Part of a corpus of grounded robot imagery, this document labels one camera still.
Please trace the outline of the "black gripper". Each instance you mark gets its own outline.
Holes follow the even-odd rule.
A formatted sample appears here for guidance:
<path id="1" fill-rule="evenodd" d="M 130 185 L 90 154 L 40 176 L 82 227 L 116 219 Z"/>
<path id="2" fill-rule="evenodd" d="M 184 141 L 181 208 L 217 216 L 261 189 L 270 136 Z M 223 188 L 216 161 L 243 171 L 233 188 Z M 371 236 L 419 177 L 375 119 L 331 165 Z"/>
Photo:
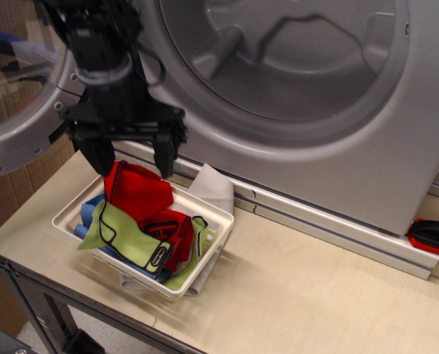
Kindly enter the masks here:
<path id="1" fill-rule="evenodd" d="M 72 141 L 93 169 L 108 176 L 114 166 L 111 141 L 152 142 L 162 178 L 173 175 L 178 146 L 187 141 L 184 111 L 159 102 L 139 74 L 107 85 L 87 85 L 82 100 L 63 109 Z"/>

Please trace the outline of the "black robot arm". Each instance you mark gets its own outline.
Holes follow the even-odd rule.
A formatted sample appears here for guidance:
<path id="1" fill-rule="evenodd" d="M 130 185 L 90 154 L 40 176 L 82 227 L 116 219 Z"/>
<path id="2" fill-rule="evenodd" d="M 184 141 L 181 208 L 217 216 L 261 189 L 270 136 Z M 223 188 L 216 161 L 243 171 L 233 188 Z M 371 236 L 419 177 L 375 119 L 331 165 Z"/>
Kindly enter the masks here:
<path id="1" fill-rule="evenodd" d="M 162 178 L 173 174 L 179 146 L 187 140 L 184 110 L 154 99 L 140 55 L 149 51 L 130 1 L 41 1 L 41 9 L 75 59 L 84 85 L 81 101 L 59 117 L 94 170 L 114 166 L 114 141 L 150 142 Z"/>

